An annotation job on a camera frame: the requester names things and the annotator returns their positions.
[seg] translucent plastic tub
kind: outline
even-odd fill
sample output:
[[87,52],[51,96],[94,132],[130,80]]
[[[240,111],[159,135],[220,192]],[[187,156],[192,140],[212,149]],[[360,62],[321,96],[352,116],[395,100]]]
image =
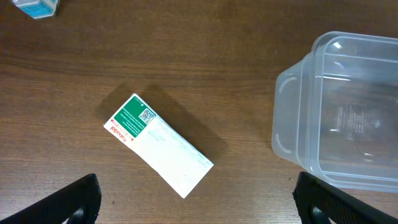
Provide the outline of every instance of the translucent plastic tub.
[[278,76],[272,148],[334,186],[398,192],[398,39],[319,37]]

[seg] blue label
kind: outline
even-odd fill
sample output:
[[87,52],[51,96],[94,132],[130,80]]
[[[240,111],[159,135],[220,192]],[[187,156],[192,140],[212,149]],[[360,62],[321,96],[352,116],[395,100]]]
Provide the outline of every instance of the blue label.
[[26,12],[26,14],[35,17],[49,16],[53,13],[53,9],[43,1],[33,6],[24,6],[21,9]]

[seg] wood grain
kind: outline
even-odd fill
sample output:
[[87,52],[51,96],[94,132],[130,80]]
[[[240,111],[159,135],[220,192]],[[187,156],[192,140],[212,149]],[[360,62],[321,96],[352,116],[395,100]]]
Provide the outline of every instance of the wood grain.
[[[278,74],[330,30],[398,37],[395,0],[0,2],[0,220],[89,173],[98,223],[299,223],[271,149]],[[215,163],[181,199],[102,127],[140,94]],[[347,190],[398,217],[398,195]]]

